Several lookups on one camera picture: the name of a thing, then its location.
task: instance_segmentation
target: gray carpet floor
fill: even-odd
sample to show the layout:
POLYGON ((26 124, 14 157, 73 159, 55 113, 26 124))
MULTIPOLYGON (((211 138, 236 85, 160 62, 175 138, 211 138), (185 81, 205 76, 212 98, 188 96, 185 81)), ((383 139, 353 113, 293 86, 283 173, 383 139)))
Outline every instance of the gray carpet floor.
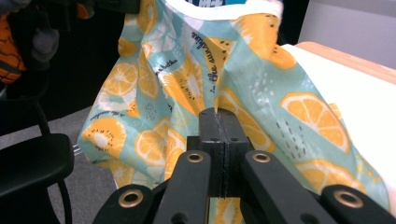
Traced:
MULTIPOLYGON (((95 166, 85 160, 76 145, 78 134, 90 112, 83 109, 61 119, 49 122, 52 133, 65 133, 70 137, 75 149, 75 167, 73 173, 66 178, 72 205, 73 223, 92 223, 99 209, 114 190, 116 185, 109 170, 95 166)), ((37 126, 0 136, 0 149, 40 135, 37 126)), ((64 210, 58 186, 49 187, 49 196, 55 213, 64 223, 64 210)))

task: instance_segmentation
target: fruit print cloth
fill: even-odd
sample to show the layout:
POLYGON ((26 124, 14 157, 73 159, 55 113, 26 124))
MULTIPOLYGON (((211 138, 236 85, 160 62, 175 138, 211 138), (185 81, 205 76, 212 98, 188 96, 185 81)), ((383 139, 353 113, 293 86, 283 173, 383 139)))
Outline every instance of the fruit print cloth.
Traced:
MULTIPOLYGON (((276 44, 281 12, 277 1, 202 8, 142 0, 139 15, 125 16, 120 58, 81 130, 87 159, 109 167, 118 187, 154 188, 171 176, 187 136, 198 135, 198 113, 221 107, 308 189, 344 184, 394 209, 391 187, 276 44)), ((236 199, 212 199, 211 208, 211 222, 242 222, 236 199)))

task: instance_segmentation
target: chair seat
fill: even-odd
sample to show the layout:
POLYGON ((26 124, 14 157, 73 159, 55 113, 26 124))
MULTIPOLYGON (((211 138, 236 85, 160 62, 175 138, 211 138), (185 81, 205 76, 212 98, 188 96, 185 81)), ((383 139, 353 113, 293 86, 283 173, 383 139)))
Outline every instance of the chair seat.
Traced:
POLYGON ((0 150, 0 199, 46 188, 70 175, 74 153, 67 135, 51 133, 0 150))

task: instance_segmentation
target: gray wall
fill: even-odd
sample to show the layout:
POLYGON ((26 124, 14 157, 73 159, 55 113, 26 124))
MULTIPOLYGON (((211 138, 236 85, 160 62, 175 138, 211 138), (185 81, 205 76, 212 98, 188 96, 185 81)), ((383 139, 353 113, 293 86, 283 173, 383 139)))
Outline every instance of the gray wall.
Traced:
POLYGON ((299 38, 304 41, 396 69, 396 1, 310 0, 299 38))

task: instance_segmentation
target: orange object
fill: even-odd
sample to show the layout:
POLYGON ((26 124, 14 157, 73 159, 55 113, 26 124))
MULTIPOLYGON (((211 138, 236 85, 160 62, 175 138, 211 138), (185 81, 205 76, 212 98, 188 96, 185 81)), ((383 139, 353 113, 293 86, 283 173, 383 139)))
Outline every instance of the orange object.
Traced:
POLYGON ((0 18, 0 81, 11 84, 26 68, 12 38, 7 15, 0 18))

